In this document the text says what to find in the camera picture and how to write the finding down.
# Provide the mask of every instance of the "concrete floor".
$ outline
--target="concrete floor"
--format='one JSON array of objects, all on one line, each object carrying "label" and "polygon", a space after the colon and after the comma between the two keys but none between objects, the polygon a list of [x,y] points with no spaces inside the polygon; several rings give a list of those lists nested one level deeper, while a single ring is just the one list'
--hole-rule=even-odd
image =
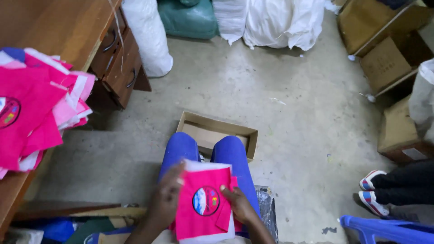
[{"label": "concrete floor", "polygon": [[[104,131],[73,130],[52,157],[37,199],[146,205],[165,145],[188,110],[259,130],[250,171],[276,199],[279,240],[347,243],[337,218],[373,217],[354,203],[358,181],[393,167],[376,150],[381,111],[357,62],[347,59],[335,15],[304,52],[168,38],[174,65],[133,91]],[[281,104],[270,98],[277,98]],[[322,234],[324,228],[337,232]]]}]

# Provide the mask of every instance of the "black pants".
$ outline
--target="black pants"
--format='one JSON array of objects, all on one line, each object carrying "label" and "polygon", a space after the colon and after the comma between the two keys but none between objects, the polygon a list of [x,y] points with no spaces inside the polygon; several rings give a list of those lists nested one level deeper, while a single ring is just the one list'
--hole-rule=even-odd
[{"label": "black pants", "polygon": [[397,168],[372,178],[379,204],[434,204],[434,161]]}]

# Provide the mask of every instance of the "green fabric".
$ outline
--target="green fabric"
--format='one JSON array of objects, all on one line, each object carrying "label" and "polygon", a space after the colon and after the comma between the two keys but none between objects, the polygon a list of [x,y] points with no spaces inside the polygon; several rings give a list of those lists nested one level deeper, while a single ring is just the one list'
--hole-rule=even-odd
[{"label": "green fabric", "polygon": [[179,1],[187,7],[192,7],[198,4],[201,0],[179,0]]},{"label": "green fabric", "polygon": [[116,228],[108,217],[92,218],[80,226],[65,244],[83,244],[86,237],[93,233],[114,231]]},{"label": "green fabric", "polygon": [[186,7],[178,0],[160,0],[158,12],[169,35],[211,39],[219,34],[210,0],[200,0],[193,7]]}]

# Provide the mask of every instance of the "drawer handle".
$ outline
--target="drawer handle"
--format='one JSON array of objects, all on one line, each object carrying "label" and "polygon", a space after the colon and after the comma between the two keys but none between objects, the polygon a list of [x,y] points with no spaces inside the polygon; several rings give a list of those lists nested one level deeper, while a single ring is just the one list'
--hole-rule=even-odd
[{"label": "drawer handle", "polygon": [[110,48],[112,48],[112,46],[115,44],[115,42],[116,42],[116,38],[118,38],[118,35],[116,34],[116,30],[115,30],[115,29],[112,30],[112,35],[113,35],[113,41],[112,41],[112,43],[110,43],[110,45],[106,46],[106,47],[102,50],[103,53],[107,52],[107,51],[108,51]]},{"label": "drawer handle", "polygon": [[136,76],[137,76],[137,73],[136,73],[136,71],[135,71],[135,68],[133,68],[133,70],[132,70],[131,72],[133,72],[134,77],[133,77],[133,80],[132,80],[130,83],[127,84],[127,88],[129,88],[130,86],[132,86],[132,85],[134,84],[135,78],[136,78]]}]

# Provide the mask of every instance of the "blue plastic chair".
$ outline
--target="blue plastic chair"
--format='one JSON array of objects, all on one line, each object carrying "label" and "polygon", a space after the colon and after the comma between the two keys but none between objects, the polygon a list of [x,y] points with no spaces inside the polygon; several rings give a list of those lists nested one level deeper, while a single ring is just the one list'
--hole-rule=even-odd
[{"label": "blue plastic chair", "polygon": [[434,244],[434,227],[409,221],[365,219],[343,215],[342,227],[357,230],[361,244],[375,244],[383,237],[400,244]]}]

